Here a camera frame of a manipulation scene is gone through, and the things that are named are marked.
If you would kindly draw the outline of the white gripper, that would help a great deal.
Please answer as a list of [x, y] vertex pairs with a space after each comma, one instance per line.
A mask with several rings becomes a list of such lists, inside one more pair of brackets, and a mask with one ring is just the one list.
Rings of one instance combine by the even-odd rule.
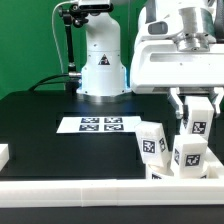
[[139, 94], [169, 89], [177, 119], [184, 115], [179, 88], [212, 88], [215, 116], [224, 98], [224, 44], [215, 37], [206, 6], [147, 6], [139, 18], [130, 72]]

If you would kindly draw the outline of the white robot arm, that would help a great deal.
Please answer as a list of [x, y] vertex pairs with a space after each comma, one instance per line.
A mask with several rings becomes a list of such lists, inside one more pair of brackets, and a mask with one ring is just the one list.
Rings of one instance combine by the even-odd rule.
[[138, 17], [130, 79], [121, 71], [120, 30], [102, 8], [113, 0], [82, 0], [89, 13], [87, 63], [81, 93], [93, 98], [167, 93], [182, 118], [180, 94], [208, 92], [220, 111], [224, 98], [224, 0], [147, 0]]

